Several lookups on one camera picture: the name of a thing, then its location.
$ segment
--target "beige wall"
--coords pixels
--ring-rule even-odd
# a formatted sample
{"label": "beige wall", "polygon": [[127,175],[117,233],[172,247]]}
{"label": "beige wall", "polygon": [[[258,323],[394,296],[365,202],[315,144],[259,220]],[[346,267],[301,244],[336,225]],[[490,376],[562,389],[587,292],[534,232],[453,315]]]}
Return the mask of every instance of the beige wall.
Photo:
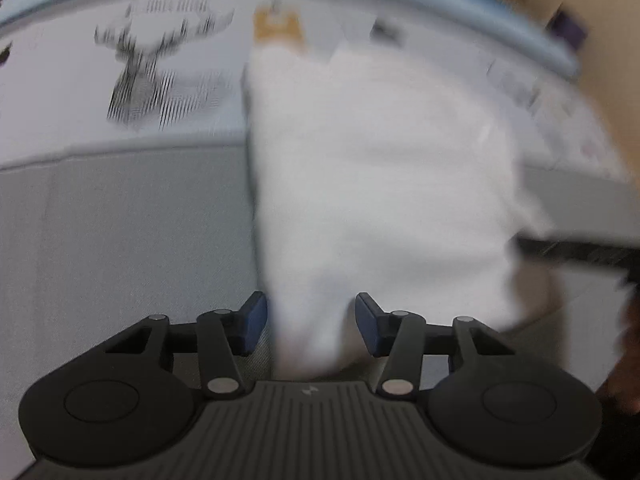
{"label": "beige wall", "polygon": [[542,23],[562,5],[586,26],[578,83],[597,101],[640,184],[640,0],[524,0],[524,5]]}

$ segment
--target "white fabric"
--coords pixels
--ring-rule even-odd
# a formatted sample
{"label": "white fabric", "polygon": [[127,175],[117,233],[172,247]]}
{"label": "white fabric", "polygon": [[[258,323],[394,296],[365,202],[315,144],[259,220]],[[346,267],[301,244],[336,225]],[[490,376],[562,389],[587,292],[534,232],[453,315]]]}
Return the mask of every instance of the white fabric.
{"label": "white fabric", "polygon": [[364,354],[349,308],[361,291],[432,323],[523,319],[507,243],[545,221],[517,197],[509,133],[481,96],[378,47],[326,62],[267,46],[248,84],[277,377]]}

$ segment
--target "white cloth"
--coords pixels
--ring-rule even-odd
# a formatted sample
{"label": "white cloth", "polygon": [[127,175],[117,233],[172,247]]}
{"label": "white cloth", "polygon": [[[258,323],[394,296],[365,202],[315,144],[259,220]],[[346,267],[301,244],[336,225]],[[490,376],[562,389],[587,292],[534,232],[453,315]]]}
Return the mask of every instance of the white cloth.
{"label": "white cloth", "polygon": [[401,52],[284,46],[248,69],[258,252],[274,372],[305,378],[364,354],[358,292],[428,322],[520,322],[508,240],[544,215],[518,196],[507,128],[452,75]]}

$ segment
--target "ribbed black surface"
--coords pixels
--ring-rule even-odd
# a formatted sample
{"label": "ribbed black surface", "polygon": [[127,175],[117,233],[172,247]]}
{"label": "ribbed black surface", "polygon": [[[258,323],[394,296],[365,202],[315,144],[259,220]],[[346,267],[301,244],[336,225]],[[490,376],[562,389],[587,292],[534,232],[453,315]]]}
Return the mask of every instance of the ribbed black surface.
{"label": "ribbed black surface", "polygon": [[145,462],[100,471],[43,460],[20,478],[577,480],[596,476],[578,463],[523,472],[476,463],[444,446],[412,404],[380,399],[361,382],[258,382],[243,399],[210,403],[184,439]]}

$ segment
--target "white logo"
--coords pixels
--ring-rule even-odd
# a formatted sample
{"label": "white logo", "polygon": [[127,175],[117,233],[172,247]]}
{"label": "white logo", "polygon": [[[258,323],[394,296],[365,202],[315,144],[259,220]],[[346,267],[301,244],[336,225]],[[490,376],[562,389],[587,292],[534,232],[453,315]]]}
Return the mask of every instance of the white logo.
{"label": "white logo", "polygon": [[300,391],[305,395],[312,396],[314,392],[319,392],[320,390],[318,390],[315,386],[309,386],[308,389],[305,390],[304,388],[302,388]]}

